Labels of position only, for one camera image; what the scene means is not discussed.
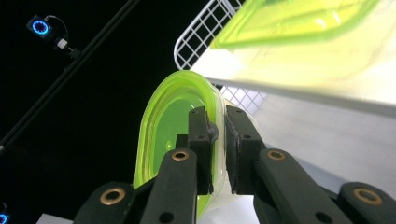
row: blue led light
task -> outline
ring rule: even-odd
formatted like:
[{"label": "blue led light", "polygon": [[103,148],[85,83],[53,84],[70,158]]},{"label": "blue led light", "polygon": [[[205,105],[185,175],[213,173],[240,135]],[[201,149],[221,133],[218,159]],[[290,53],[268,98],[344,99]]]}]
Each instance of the blue led light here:
[{"label": "blue led light", "polygon": [[6,224],[8,221],[8,216],[0,214],[0,224]]},{"label": "blue led light", "polygon": [[33,22],[32,28],[35,31],[35,33],[38,35],[44,35],[49,32],[49,26],[43,21]]}]

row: white wire rack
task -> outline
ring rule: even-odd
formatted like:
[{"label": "white wire rack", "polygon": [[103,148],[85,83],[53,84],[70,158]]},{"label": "white wire rack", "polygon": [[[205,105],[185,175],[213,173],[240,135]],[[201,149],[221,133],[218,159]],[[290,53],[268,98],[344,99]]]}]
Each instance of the white wire rack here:
[{"label": "white wire rack", "polygon": [[[244,0],[210,0],[177,40],[174,59],[180,70],[190,69],[209,47],[215,35],[233,17]],[[262,104],[264,92],[224,86],[224,98],[254,114]]]}]

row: black background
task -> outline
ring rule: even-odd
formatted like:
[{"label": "black background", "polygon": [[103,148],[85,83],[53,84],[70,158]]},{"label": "black background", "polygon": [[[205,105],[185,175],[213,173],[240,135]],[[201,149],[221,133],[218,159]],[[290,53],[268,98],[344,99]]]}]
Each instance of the black background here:
[{"label": "black background", "polygon": [[[55,15],[67,25],[71,45],[84,49],[125,3],[1,0],[0,139],[72,62],[26,23]],[[177,70],[173,46],[204,5],[141,0],[39,113],[0,157],[0,201],[10,223],[36,223],[42,213],[73,219],[99,186],[132,183],[149,97]]]}]

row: green lid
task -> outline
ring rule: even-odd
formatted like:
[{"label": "green lid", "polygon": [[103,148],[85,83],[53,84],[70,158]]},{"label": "green lid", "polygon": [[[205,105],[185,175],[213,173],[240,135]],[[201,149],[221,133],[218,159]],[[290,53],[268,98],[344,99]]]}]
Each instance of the green lid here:
[{"label": "green lid", "polygon": [[[219,129],[223,128],[223,100],[219,91],[204,77],[192,71],[178,71],[161,83],[151,96],[142,118],[134,188],[138,188],[156,176],[164,154],[175,149],[177,135],[188,133],[189,112],[203,105],[209,120],[216,123]],[[216,150],[218,145],[215,144],[213,150],[213,169],[222,165],[216,164],[216,157],[219,156],[217,152],[223,151],[223,149]],[[215,170],[212,170],[212,175],[213,179],[219,178]],[[205,210],[209,198],[210,196],[198,197],[198,216]]]},{"label": "green lid", "polygon": [[378,0],[247,0],[213,49],[318,41],[351,29]]}]

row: lime green plastic lid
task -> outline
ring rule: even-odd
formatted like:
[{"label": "lime green plastic lid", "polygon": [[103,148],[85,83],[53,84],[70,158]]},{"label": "lime green plastic lid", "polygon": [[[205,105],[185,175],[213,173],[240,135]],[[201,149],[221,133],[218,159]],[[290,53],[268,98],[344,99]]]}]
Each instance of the lime green plastic lid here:
[{"label": "lime green plastic lid", "polygon": [[[223,104],[218,90],[192,71],[178,71],[166,78],[151,96],[142,118],[134,188],[157,175],[164,154],[175,149],[177,135],[188,133],[188,115],[192,109],[204,105],[209,120],[223,128]],[[217,150],[216,146],[213,149],[213,169],[220,165],[216,164],[218,154],[215,152],[223,150]],[[213,179],[219,178],[214,170],[212,175]],[[210,197],[198,197],[198,216],[205,210]]]},{"label": "lime green plastic lid", "polygon": [[378,0],[247,0],[212,49],[325,40],[361,22]]}]

